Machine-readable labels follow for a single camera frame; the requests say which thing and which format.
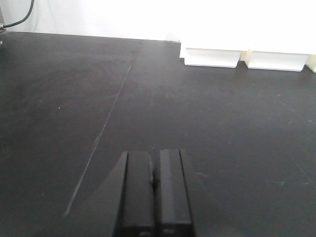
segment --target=white plastic base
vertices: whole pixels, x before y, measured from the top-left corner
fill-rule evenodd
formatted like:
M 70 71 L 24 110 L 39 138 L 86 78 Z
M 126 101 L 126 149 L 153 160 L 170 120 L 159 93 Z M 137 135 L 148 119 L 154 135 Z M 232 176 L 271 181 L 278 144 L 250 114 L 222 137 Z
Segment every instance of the white plastic base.
M 181 49 L 185 65 L 235 68 L 241 51 L 219 49 Z
M 314 72 L 316 73 L 316 54 L 310 55 L 306 65 Z
M 247 51 L 243 56 L 248 68 L 300 72 L 307 54 Z

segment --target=white wall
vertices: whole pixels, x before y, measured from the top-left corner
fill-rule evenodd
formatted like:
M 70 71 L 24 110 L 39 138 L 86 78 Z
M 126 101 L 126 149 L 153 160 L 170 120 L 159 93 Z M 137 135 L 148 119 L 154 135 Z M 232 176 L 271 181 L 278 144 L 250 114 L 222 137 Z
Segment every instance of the white wall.
M 22 19 L 31 0 L 0 0 L 5 23 Z M 10 31 L 179 40 L 179 0 L 35 0 L 30 18 Z
M 0 0 L 5 22 L 22 19 L 30 1 Z M 316 0 L 35 0 L 9 30 L 316 54 L 315 10 Z

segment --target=white object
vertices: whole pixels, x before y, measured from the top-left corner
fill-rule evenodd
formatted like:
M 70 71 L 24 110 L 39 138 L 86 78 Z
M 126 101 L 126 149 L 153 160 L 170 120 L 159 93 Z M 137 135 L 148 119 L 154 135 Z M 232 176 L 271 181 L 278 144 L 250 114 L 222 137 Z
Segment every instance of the white object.
M 248 68 L 300 72 L 307 54 L 248 51 L 243 57 Z
M 240 53 L 236 50 L 182 48 L 181 56 L 185 65 L 235 68 Z
M 316 73 L 316 54 L 310 55 L 306 65 L 314 72 Z

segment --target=black cable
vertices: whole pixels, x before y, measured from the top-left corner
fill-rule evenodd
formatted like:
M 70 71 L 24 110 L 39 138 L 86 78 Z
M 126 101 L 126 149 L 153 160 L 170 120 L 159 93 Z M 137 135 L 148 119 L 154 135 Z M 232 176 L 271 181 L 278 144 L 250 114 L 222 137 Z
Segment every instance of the black cable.
M 19 24 L 25 22 L 29 18 L 30 14 L 31 14 L 31 12 L 33 10 L 33 5 L 34 5 L 34 0 L 31 0 L 31 6 L 30 6 L 30 9 L 29 9 L 29 12 L 22 20 L 17 21 L 17 22 L 12 23 L 12 24 L 3 25 L 2 27 L 3 28 L 8 28 L 8 27 L 16 26 L 16 25 L 19 25 Z

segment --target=black table surface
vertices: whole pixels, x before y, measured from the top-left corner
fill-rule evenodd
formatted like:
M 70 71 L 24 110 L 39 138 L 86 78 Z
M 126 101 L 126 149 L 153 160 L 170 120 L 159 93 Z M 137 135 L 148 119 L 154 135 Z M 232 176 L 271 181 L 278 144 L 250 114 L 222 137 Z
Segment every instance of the black table surface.
M 316 236 L 316 74 L 184 66 L 180 43 L 0 35 L 0 236 L 76 208 L 122 151 L 186 149 L 247 237 Z

